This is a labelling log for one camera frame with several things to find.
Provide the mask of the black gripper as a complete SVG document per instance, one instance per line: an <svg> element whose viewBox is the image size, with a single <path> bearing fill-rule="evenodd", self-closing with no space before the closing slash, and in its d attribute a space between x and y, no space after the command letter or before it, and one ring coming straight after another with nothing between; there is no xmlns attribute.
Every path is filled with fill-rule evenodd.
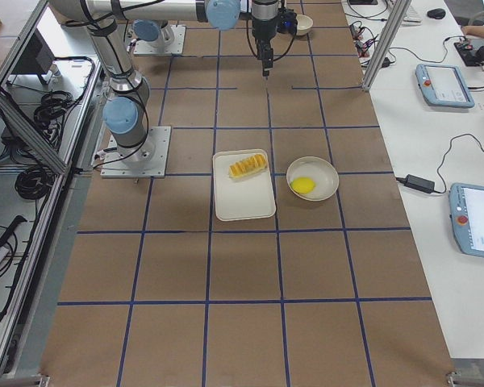
<svg viewBox="0 0 484 387"><path fill-rule="evenodd" d="M257 40L257 59L262 63L262 76L273 68L273 49L270 41L277 33L278 0L251 1L252 35Z"/></svg>

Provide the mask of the person forearm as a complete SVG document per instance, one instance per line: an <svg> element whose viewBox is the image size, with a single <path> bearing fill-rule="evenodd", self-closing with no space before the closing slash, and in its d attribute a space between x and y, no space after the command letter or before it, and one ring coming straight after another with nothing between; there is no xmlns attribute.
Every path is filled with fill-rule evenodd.
<svg viewBox="0 0 484 387"><path fill-rule="evenodd" d="M474 25L467 25L462 26L461 31L463 35L472 35L478 38L484 39L484 25L481 26L474 26Z"/></svg>

